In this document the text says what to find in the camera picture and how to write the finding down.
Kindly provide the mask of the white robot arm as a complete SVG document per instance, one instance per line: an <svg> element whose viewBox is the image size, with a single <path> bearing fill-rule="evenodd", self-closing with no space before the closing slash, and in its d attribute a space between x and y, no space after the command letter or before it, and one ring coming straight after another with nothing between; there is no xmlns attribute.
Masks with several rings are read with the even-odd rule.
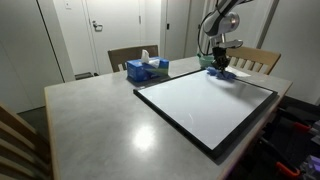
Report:
<svg viewBox="0 0 320 180"><path fill-rule="evenodd" d="M239 48L243 45L242 40L225 41L225 34L235 31L240 23L240 17L232 9L239 4L250 2L251 0L221 0L215 10L204 19L203 30L209 36L212 46L214 61L212 66L224 71L230 60L226 56L228 48Z"/></svg>

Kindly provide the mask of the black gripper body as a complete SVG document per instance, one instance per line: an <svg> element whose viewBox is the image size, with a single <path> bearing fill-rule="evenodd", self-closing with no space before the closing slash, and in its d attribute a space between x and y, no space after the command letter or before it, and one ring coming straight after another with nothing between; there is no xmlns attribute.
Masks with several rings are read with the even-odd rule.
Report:
<svg viewBox="0 0 320 180"><path fill-rule="evenodd" d="M226 49L215 47L213 49L213 56L214 56L214 67L227 67L230 63L230 59L226 56Z"/></svg>

